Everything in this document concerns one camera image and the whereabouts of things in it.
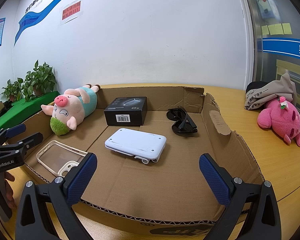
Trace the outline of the person's left hand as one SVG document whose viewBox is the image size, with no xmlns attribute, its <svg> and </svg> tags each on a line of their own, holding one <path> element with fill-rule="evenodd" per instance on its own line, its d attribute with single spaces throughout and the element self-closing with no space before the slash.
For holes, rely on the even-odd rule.
<svg viewBox="0 0 300 240">
<path fill-rule="evenodd" d="M 6 172 L 4 172 L 4 178 L 5 178 L 4 182 L 5 182 L 5 189 L 6 189 L 7 204 L 10 208 L 14 209 L 15 201 L 13 198 L 13 190 L 8 182 L 9 181 L 14 182 L 15 177 L 6 171 Z"/>
</svg>

